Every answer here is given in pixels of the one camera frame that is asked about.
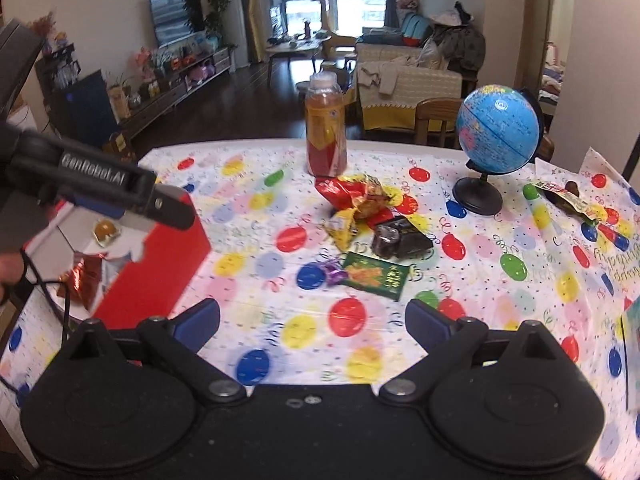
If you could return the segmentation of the person's left hand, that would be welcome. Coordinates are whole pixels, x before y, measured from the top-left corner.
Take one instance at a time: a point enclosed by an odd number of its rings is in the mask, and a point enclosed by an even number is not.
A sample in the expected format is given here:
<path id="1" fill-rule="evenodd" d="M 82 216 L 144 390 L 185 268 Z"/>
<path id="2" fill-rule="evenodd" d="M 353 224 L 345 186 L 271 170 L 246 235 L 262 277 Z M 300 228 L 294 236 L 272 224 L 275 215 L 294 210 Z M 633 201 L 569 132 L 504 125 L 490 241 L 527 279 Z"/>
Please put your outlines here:
<path id="1" fill-rule="evenodd" d="M 0 304 L 5 304 L 12 292 L 25 275 L 25 263 L 20 252 L 0 255 Z"/>

